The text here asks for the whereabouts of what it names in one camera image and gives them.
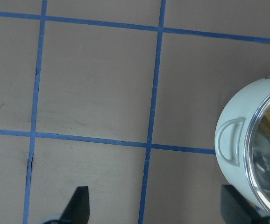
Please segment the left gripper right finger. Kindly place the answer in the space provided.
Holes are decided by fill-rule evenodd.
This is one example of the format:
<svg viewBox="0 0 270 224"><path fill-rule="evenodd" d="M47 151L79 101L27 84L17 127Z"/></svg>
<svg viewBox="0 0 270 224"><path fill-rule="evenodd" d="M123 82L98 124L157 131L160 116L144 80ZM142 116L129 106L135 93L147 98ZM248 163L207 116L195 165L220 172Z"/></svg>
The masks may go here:
<svg viewBox="0 0 270 224"><path fill-rule="evenodd" d="M222 185L220 213L226 224L261 224L261 216L232 185Z"/></svg>

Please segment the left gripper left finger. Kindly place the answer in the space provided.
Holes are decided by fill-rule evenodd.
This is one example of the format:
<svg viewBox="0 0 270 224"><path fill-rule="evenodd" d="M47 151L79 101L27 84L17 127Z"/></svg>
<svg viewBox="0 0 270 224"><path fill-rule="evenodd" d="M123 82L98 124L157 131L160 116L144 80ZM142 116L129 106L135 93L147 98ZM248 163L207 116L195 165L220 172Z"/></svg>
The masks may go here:
<svg viewBox="0 0 270 224"><path fill-rule="evenodd" d="M89 189L79 186L65 207L60 224L87 224L90 217Z"/></svg>

